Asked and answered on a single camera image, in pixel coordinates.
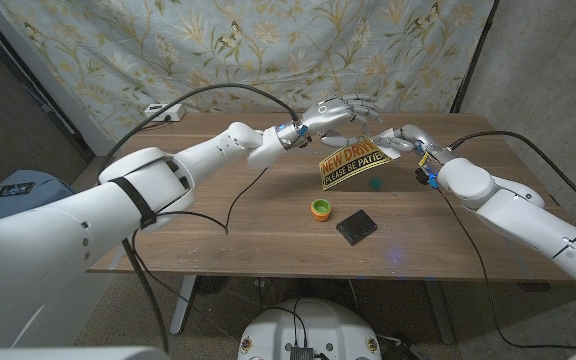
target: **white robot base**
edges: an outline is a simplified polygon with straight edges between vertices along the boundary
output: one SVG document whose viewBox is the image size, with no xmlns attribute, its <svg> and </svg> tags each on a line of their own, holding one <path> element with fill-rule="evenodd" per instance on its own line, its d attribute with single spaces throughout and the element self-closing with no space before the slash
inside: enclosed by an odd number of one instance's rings
<svg viewBox="0 0 576 360">
<path fill-rule="evenodd" d="M 295 301 L 289 300 L 276 306 L 288 311 L 269 308 L 253 320 L 241 337 L 237 359 L 312 359 L 314 355 L 320 359 L 381 360 L 379 343 L 372 328 L 357 314 L 331 301 L 314 298 L 299 300 L 295 312 L 304 322 L 304 337 L 301 322 L 293 319 L 291 313 Z M 309 357 L 304 357 L 306 354 L 300 352 L 310 352 Z"/>
</svg>

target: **wire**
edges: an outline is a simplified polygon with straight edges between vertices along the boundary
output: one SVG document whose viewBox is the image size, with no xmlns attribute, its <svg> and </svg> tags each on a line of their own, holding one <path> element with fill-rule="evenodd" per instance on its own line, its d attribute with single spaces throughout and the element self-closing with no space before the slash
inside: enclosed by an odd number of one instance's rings
<svg viewBox="0 0 576 360">
<path fill-rule="evenodd" d="M 297 304 L 299 304 L 299 300 L 301 300 L 301 296 L 299 296 L 297 298 L 297 301 L 295 301 L 295 306 L 292 309 L 292 322 L 295 325 L 295 346 L 299 347 L 299 345 L 297 345 L 297 320 L 295 320 L 295 317 L 297 317 Z M 308 340 L 306 340 L 306 328 L 304 328 L 304 347 L 308 347 Z"/>
<path fill-rule="evenodd" d="M 284 308 L 280 308 L 277 306 L 272 306 L 267 308 L 266 310 L 281 310 L 281 311 L 285 311 L 287 313 L 292 314 L 293 319 L 297 318 L 299 319 L 299 322 L 301 323 L 301 328 L 304 330 L 304 347 L 306 347 L 306 344 L 308 344 L 308 337 L 306 336 L 306 326 L 304 325 L 304 321 L 301 319 L 301 316 L 299 316 L 296 312 L 294 311 L 290 311 L 288 309 L 284 309 Z M 297 323 L 295 322 L 295 346 L 299 347 L 299 345 L 297 345 Z"/>
<path fill-rule="evenodd" d="M 135 232 L 132 235 L 133 241 L 136 234 L 137 230 L 135 230 Z M 162 347 L 167 354 L 169 352 L 168 331 L 166 330 L 166 325 L 164 324 L 164 317 L 161 314 L 161 309 L 159 308 L 159 304 L 157 303 L 155 293 L 152 291 L 152 287 L 150 287 L 150 283 L 148 282 L 148 279 L 146 279 L 146 276 L 144 275 L 141 266 L 139 266 L 139 260 L 136 257 L 136 253 L 132 251 L 132 248 L 128 243 L 128 239 L 122 240 L 121 244 L 123 245 L 124 250 L 126 251 L 128 260 L 130 260 L 130 264 L 132 264 L 132 268 L 135 270 L 135 273 L 137 274 L 139 283 L 141 283 L 141 287 L 144 289 L 144 292 L 148 297 L 148 301 L 150 302 L 150 306 L 152 307 L 152 310 L 155 313 L 155 318 L 157 319 L 157 326 L 159 327 L 159 335 L 161 336 Z"/>
<path fill-rule="evenodd" d="M 170 119 L 172 119 L 172 117 L 171 117 L 170 115 L 166 115 L 166 117 L 164 118 L 163 121 L 159 121 L 159 122 L 157 122 L 157 123 L 155 123 L 155 124 L 152 124 L 152 125 L 144 126 L 144 127 L 141 128 L 141 131 L 150 130 L 150 129 L 152 129 L 152 128 L 156 128 L 156 127 L 160 127 L 160 126 L 166 125 L 167 123 L 170 122 Z"/>
<path fill-rule="evenodd" d="M 361 311 L 359 310 L 359 302 L 357 301 L 357 294 L 355 293 L 355 287 L 352 285 L 352 280 L 348 279 L 348 284 L 350 284 L 350 290 L 352 290 L 352 297 L 355 299 L 355 307 L 357 308 L 357 315 L 361 316 Z"/>
<path fill-rule="evenodd" d="M 452 214 L 455 216 L 455 219 L 457 219 L 459 226 L 461 226 L 461 229 L 464 231 L 464 233 L 466 233 L 466 236 L 468 237 L 468 240 L 470 240 L 472 247 L 475 248 L 475 252 L 477 253 L 477 257 L 479 258 L 479 263 L 481 264 L 481 269 L 483 270 L 483 273 L 484 273 L 484 280 L 486 282 L 486 290 L 488 291 L 488 304 L 490 304 L 490 312 L 492 314 L 492 319 L 495 323 L 495 328 L 497 328 L 497 332 L 499 333 L 499 336 L 501 337 L 501 339 L 504 342 L 506 342 L 506 344 L 508 344 L 510 346 L 514 346 L 516 348 L 520 348 L 520 349 L 548 349 L 548 348 L 551 348 L 551 349 L 576 350 L 576 346 L 574 346 L 574 345 L 522 345 L 522 344 L 516 344 L 516 343 L 511 342 L 510 340 L 508 340 L 504 336 L 504 334 L 501 332 L 501 328 L 499 327 L 499 321 L 497 321 L 497 313 L 495 311 L 495 305 L 492 301 L 492 292 L 490 291 L 490 282 L 488 281 L 488 273 L 486 271 L 486 266 L 484 265 L 484 260 L 481 257 L 481 253 L 479 252 L 477 245 L 475 245 L 475 242 L 473 241 L 472 237 L 470 236 L 470 233 L 468 233 L 468 230 L 466 230 L 466 227 L 464 226 L 464 224 L 459 219 L 459 216 L 457 216 L 457 212 L 455 212 L 455 209 L 452 207 L 452 204 L 450 204 L 450 200 L 448 200 L 446 195 L 444 195 L 444 193 L 440 189 L 437 189 L 437 191 L 439 191 L 439 194 L 441 194 L 441 196 L 444 198 L 444 200 L 446 200 L 446 204 L 448 204 L 448 207 L 450 207 L 450 211 L 452 211 Z"/>
<path fill-rule="evenodd" d="M 132 237 L 132 243 L 135 243 L 135 238 L 137 236 L 137 231 L 135 231 L 133 233 L 133 237 Z M 215 328 L 217 328 L 217 330 L 221 331 L 223 334 L 225 334 L 226 336 L 228 336 L 231 339 L 234 339 L 235 337 L 230 335 L 226 330 L 222 329 L 221 327 L 219 327 L 219 325 L 210 317 L 208 316 L 206 313 L 204 313 L 203 311 L 199 310 L 192 302 L 190 302 L 186 297 L 184 297 L 183 295 L 181 295 L 180 293 L 178 293 L 177 291 L 175 291 L 173 288 L 171 288 L 170 286 L 168 286 L 168 284 L 164 283 L 161 279 L 159 279 L 158 277 L 156 277 L 151 271 L 150 269 L 148 269 L 148 266 L 146 266 L 146 263 L 144 262 L 144 260 L 141 258 L 141 256 L 139 255 L 139 253 L 137 252 L 137 249 L 135 247 L 126 249 L 126 246 L 124 245 L 124 249 L 126 250 L 126 254 L 128 253 L 132 253 L 135 258 L 137 259 L 137 261 L 139 262 L 139 264 L 141 264 L 141 266 L 144 268 L 144 271 L 146 272 L 146 274 L 148 276 L 150 276 L 153 280 L 155 280 L 159 285 L 161 285 L 164 289 L 170 291 L 171 293 L 177 295 L 177 297 L 179 297 L 180 299 L 182 299 L 183 301 L 185 301 L 188 306 L 190 306 L 190 308 L 192 310 L 195 310 L 196 312 L 198 312 L 201 316 L 203 316 L 206 320 L 208 320 L 211 324 L 213 324 L 215 326 Z"/>
<path fill-rule="evenodd" d="M 201 213 L 196 213 L 193 211 L 165 211 L 165 212 L 157 213 L 157 217 L 164 216 L 164 215 L 194 215 L 194 216 L 199 216 L 199 217 L 202 217 L 204 219 L 208 219 L 208 220 L 214 222 L 215 224 L 221 226 L 226 231 L 226 235 L 228 235 L 228 227 L 226 225 L 224 225 L 221 221 L 213 218 L 212 216 L 204 215 Z"/>
<path fill-rule="evenodd" d="M 555 165 L 554 162 L 552 162 L 552 160 L 550 160 L 550 158 L 544 154 L 543 151 L 541 151 L 541 149 L 539 149 L 537 147 L 537 145 L 533 144 L 532 141 L 528 140 L 527 138 L 525 138 L 523 135 L 511 132 L 511 131 L 483 131 L 483 132 L 478 132 L 478 133 L 474 133 L 474 134 L 470 134 L 470 135 L 466 135 L 460 139 L 457 139 L 455 142 L 453 142 L 452 144 L 450 144 L 450 146 L 448 146 L 448 148 L 452 151 L 455 150 L 456 148 L 458 148 L 461 144 L 464 143 L 464 141 L 468 140 L 468 139 L 473 139 L 476 137 L 480 137 L 480 136 L 488 136 L 488 135 L 506 135 L 506 136 L 512 136 L 514 138 L 517 138 L 521 141 L 523 141 L 526 145 L 528 145 L 531 149 L 533 149 L 539 156 L 541 156 L 542 159 L 544 159 L 544 161 L 550 165 L 550 167 L 557 173 L 557 175 L 559 175 L 559 177 L 566 183 L 568 184 L 568 186 L 570 186 L 570 188 L 576 193 L 576 185 L 573 184 L 572 181 L 570 181 L 570 179 L 568 179 L 568 177 L 559 169 L 559 167 L 557 167 L 557 165 Z"/>
<path fill-rule="evenodd" d="M 242 192 L 239 193 L 239 195 L 237 195 L 235 200 L 233 200 L 232 204 L 230 204 L 230 209 L 228 210 L 228 217 L 226 218 L 226 230 L 228 229 L 228 224 L 230 223 L 230 213 L 232 212 L 232 208 L 235 206 L 235 203 L 237 202 L 237 200 L 239 200 L 239 197 L 241 197 L 241 195 L 243 195 L 246 191 L 248 191 L 248 189 L 250 189 L 253 185 L 255 185 L 257 180 L 259 180 L 259 178 L 261 178 L 261 175 L 263 175 L 266 172 L 266 170 L 268 170 L 268 168 L 265 168 L 261 172 L 261 174 L 259 174 L 259 176 L 257 176 L 257 178 L 255 180 L 253 180 L 252 183 L 250 183 L 250 185 L 248 185 L 247 188 L 245 188 Z"/>
<path fill-rule="evenodd" d="M 257 285 L 259 285 L 259 311 L 264 311 L 264 300 L 261 297 L 261 278 L 257 278 Z"/>
<path fill-rule="evenodd" d="M 276 97 L 268 94 L 267 92 L 259 90 L 255 87 L 252 87 L 249 85 L 244 85 L 244 84 L 237 84 L 237 83 L 224 83 L 224 84 L 215 84 L 215 85 L 204 86 L 204 87 L 201 87 L 199 89 L 195 89 L 189 93 L 186 93 L 186 94 L 182 95 L 181 97 L 177 98 L 176 100 L 172 101 L 168 105 L 162 107 L 161 109 L 159 109 L 159 111 L 157 111 L 156 113 L 147 117 L 145 120 L 143 120 L 137 126 L 135 126 L 132 130 L 130 130 L 126 135 L 124 135 L 124 137 L 119 139 L 119 141 L 117 141 L 115 146 L 113 146 L 112 149 L 110 149 L 110 151 L 108 151 L 108 154 L 106 155 L 106 157 L 103 159 L 103 161 L 99 165 L 99 171 L 97 173 L 97 178 L 99 178 L 99 175 L 101 175 L 101 172 L 104 171 L 104 169 L 110 164 L 110 161 L 112 160 L 113 155 L 115 155 L 115 153 L 119 150 L 119 148 L 121 148 L 126 143 L 126 141 L 128 141 L 128 139 L 130 139 L 133 135 L 135 135 L 137 132 L 139 132 L 139 130 L 141 130 L 141 128 L 143 128 L 146 124 L 151 122 L 157 116 L 163 114 L 166 110 L 170 109 L 171 107 L 177 105 L 178 103 L 188 99 L 189 97 L 191 97 L 193 95 L 199 94 L 199 93 L 204 92 L 204 91 L 208 91 L 208 90 L 212 90 L 212 89 L 220 89 L 220 88 L 242 88 L 242 89 L 250 90 L 252 92 L 256 92 L 257 94 L 265 96 L 266 98 L 274 101 L 275 103 L 279 104 L 281 107 L 286 109 L 288 111 L 288 113 L 290 114 L 292 121 L 294 121 L 294 122 L 299 121 L 299 116 L 297 115 L 297 113 L 292 108 L 290 108 L 290 106 L 286 105 L 283 101 L 281 101 L 281 100 L 277 99 Z"/>
<path fill-rule="evenodd" d="M 391 336 L 386 336 L 386 335 L 381 335 L 381 334 L 375 334 L 375 335 L 379 338 L 390 340 L 390 341 L 394 342 L 396 346 L 399 346 L 401 344 L 401 339 L 397 339 L 397 338 L 394 338 Z"/>
</svg>

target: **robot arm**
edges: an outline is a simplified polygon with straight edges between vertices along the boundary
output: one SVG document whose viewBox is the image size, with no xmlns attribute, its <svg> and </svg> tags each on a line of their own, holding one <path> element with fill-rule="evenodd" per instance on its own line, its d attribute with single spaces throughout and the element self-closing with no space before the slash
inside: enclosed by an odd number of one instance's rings
<svg viewBox="0 0 576 360">
<path fill-rule="evenodd" d="M 413 145 L 423 171 L 461 199 L 462 205 L 496 233 L 538 251 L 576 280 L 576 227 L 544 210 L 544 201 L 529 187 L 490 175 L 468 159 L 456 157 L 414 125 L 392 131 Z"/>
<path fill-rule="evenodd" d="M 34 312 L 138 228 L 154 231 L 187 209 L 195 187 L 244 155 L 265 168 L 345 123 L 378 118 L 366 95 L 321 102 L 301 121 L 257 132 L 233 123 L 176 154 L 157 148 L 129 154 L 105 169 L 100 184 L 63 200 L 0 219 L 0 346 L 14 344 Z"/>
</svg>

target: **table top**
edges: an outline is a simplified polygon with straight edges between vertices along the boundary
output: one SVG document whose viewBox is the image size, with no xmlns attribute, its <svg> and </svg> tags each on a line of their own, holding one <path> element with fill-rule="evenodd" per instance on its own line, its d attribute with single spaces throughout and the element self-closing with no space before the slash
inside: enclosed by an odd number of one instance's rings
<svg viewBox="0 0 576 360">
<path fill-rule="evenodd" d="M 382 115 L 370 124 L 372 134 L 414 124 L 438 143 L 448 145 L 478 131 L 493 130 L 485 118 L 469 114 Z M 124 154 L 150 146 L 177 152 L 208 140 L 241 121 L 265 129 L 290 120 L 287 114 L 186 114 L 179 123 L 138 133 Z M 356 136 L 359 129 L 340 132 Z M 358 174 L 322 191 L 319 162 L 335 149 L 318 139 L 295 149 L 273 164 L 237 202 L 230 234 L 210 221 L 182 216 L 152 234 L 139 233 L 137 249 L 153 272 L 196 275 L 482 280 L 477 255 L 441 195 L 415 179 L 419 158 L 411 154 Z M 546 201 L 547 210 L 567 218 L 546 189 L 501 137 L 464 143 L 457 153 L 491 174 L 524 183 Z M 225 222 L 230 204 L 257 176 L 244 159 L 229 164 L 196 188 L 188 210 Z M 371 190 L 372 178 L 382 180 Z M 486 228 L 459 200 L 447 193 L 457 214 L 479 247 L 493 281 L 567 281 L 548 259 Z M 310 204 L 318 198 L 332 206 L 328 221 L 312 218 Z M 355 246 L 339 234 L 338 222 L 363 209 L 378 229 Z M 109 271 L 117 255 L 111 251 L 90 271 Z M 125 255 L 115 271 L 132 271 Z"/>
</svg>

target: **power strip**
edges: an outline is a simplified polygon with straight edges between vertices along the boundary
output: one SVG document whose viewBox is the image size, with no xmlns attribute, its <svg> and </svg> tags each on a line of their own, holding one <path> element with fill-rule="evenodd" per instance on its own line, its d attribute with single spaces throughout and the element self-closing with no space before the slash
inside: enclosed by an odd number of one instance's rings
<svg viewBox="0 0 576 360">
<path fill-rule="evenodd" d="M 144 113 L 146 114 L 146 116 L 151 116 L 152 114 L 156 113 L 166 105 L 168 104 L 150 104 L 148 105 L 146 110 L 144 110 Z M 180 121 L 181 118 L 184 117 L 184 114 L 186 114 L 186 109 L 183 107 L 183 105 L 177 104 L 172 106 L 170 109 L 164 111 L 156 118 L 152 119 L 152 121 L 156 122 L 164 121 L 164 119 L 168 115 L 170 115 L 170 121 Z"/>
</svg>

